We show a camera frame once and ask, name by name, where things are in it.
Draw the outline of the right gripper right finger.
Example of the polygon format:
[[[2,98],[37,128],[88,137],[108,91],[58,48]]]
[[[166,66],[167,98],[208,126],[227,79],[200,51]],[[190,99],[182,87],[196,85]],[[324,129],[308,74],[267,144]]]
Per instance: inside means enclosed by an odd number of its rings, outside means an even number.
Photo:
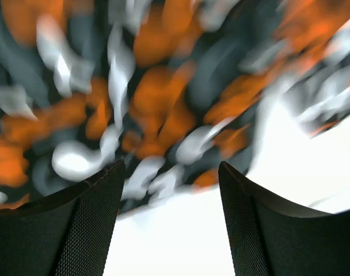
[[[350,275],[350,210],[299,205],[226,162],[218,175],[236,275]]]

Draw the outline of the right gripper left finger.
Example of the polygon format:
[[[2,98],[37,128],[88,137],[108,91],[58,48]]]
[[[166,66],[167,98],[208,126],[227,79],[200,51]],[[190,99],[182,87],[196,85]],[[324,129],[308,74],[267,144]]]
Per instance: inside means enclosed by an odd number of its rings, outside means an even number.
[[[0,210],[0,275],[102,275],[124,185],[118,161],[89,179]]]

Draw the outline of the orange camouflage shorts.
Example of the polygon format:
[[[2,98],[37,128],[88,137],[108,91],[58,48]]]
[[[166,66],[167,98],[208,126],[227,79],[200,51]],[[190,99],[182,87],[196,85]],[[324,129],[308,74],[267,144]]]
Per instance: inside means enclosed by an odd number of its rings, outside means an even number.
[[[350,116],[350,1],[0,1],[0,209],[117,160],[121,213],[247,174],[272,93]]]

